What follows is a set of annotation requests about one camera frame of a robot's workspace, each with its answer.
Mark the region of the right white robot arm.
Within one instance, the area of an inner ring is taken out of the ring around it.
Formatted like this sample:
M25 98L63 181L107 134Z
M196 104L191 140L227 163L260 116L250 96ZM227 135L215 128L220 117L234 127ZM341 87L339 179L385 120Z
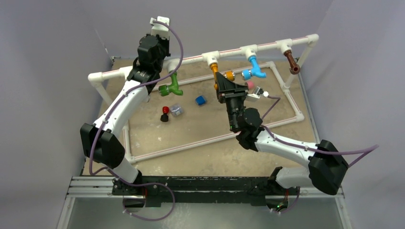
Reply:
M272 133L263 125L258 110L244 105L245 100L271 98L267 91L258 87L250 94L247 84L235 83L219 72L214 79L217 99L226 105L230 131L237 134L236 139L244 149L272 153L301 165L275 170L268 181L272 193L306 185L328 195L338 193L349 165L331 142L302 142Z

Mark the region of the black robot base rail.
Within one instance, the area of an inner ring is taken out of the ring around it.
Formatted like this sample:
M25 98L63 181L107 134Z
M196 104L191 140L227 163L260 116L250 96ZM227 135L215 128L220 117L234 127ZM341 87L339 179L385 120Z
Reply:
M162 203L227 203L286 207L298 188L283 188L270 177L143 176L130 186L113 180L112 195L139 196L147 207Z

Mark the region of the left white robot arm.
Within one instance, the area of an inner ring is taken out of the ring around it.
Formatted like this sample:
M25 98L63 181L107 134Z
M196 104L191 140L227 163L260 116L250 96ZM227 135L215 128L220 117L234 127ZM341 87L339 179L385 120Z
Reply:
M138 58L122 91L104 114L80 128L84 155L124 180L124 189L130 195L141 192L141 173L125 158L126 151L118 135L136 108L149 98L160 78L164 59L170 56L169 46L170 40L161 35L147 34L141 38Z

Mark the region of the orange water faucet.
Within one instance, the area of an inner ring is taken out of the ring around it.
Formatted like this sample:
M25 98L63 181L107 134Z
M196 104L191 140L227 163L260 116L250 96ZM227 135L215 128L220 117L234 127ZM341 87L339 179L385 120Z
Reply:
M214 81L215 81L214 88L215 88L215 90L217 90L218 89L217 74L220 74L220 72L218 70L218 63L216 63L216 62L211 63L209 65L209 67L212 70L213 76L214 76ZM221 73L221 75L223 75L225 78L227 78L230 81L235 80L235 73L233 71L226 71L226 72Z

